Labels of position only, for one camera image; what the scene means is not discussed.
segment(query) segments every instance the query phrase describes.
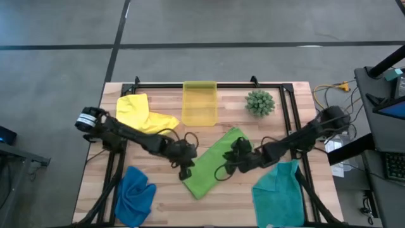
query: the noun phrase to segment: yellow cloth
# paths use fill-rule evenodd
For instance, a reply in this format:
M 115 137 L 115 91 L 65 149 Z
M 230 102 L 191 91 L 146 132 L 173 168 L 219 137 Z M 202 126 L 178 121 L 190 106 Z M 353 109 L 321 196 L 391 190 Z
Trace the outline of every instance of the yellow cloth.
M 133 94 L 119 98 L 116 103 L 116 118 L 136 130 L 154 134 L 160 130 L 174 129 L 179 121 L 176 117 L 149 112 L 146 94 Z

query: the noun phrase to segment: yellow plastic container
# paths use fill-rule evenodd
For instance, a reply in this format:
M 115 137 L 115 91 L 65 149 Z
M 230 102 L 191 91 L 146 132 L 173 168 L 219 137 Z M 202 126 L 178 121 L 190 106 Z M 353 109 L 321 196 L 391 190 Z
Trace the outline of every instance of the yellow plastic container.
M 216 82 L 183 83 L 182 122 L 186 126 L 214 126 L 218 121 Z

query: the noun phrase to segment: metal stand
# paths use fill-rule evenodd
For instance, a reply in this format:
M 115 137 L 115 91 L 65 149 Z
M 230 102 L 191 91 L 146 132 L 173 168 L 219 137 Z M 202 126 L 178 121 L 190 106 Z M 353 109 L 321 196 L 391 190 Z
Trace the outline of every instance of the metal stand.
M 6 224 L 9 220 L 9 216 L 13 212 L 15 207 L 17 196 L 20 192 L 20 184 L 23 176 L 28 173 L 28 169 L 31 166 L 32 162 L 38 162 L 42 167 L 46 167 L 49 165 L 50 158 L 44 158 L 43 156 L 35 155 L 33 153 L 29 153 L 27 151 L 23 151 L 20 149 L 15 148 L 14 146 L 9 146 L 4 143 L 0 143 L 0 155 L 5 156 L 12 156 L 15 158 L 22 159 L 22 168 L 20 169 L 19 173 L 15 176 L 15 180 L 13 181 L 11 192 L 7 198 L 7 201 L 4 204 L 4 208 L 2 209 L 2 214 L 0 214 L 0 228 L 6 227 Z
M 379 79 L 380 75 L 383 74 L 386 70 L 394 66 L 396 63 L 405 58 L 405 46 L 400 47 L 397 51 L 390 54 L 379 64 L 374 66 L 371 70 L 368 70 L 368 76 L 373 79 Z

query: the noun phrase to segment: blue cloth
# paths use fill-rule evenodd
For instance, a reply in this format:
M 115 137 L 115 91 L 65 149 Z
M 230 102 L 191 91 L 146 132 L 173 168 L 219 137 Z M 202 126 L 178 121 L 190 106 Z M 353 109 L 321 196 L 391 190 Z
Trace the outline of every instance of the blue cloth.
M 279 163 L 252 188 L 258 227 L 302 226 L 304 208 L 295 177 L 298 160 Z
M 151 212 L 156 185 L 147 184 L 145 174 L 135 167 L 128 167 L 118 186 L 115 215 L 129 227 L 140 226 Z

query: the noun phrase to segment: black desk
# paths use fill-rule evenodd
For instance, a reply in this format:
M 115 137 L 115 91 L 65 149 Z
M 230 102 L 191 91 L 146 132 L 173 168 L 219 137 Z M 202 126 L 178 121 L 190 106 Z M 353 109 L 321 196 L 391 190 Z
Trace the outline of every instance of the black desk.
M 364 152 L 364 166 L 383 227 L 402 228 L 405 224 L 405 187 L 379 178 L 384 177 L 380 158 L 383 152 L 377 151 L 405 153 L 405 120 L 373 113 L 373 105 L 366 98 L 366 93 L 389 97 L 392 90 L 390 82 L 370 78 L 364 68 L 356 69 L 354 74 L 371 133 L 331 152 L 329 162 L 333 165 Z

